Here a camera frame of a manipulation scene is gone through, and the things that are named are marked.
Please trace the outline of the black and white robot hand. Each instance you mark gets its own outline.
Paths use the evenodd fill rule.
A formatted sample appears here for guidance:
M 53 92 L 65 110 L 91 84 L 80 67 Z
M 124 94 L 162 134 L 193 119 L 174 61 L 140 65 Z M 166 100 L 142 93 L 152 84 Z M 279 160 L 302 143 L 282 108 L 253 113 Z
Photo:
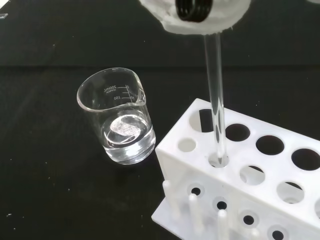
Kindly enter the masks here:
M 177 35 L 212 35 L 233 27 L 250 0 L 141 0 L 163 26 Z

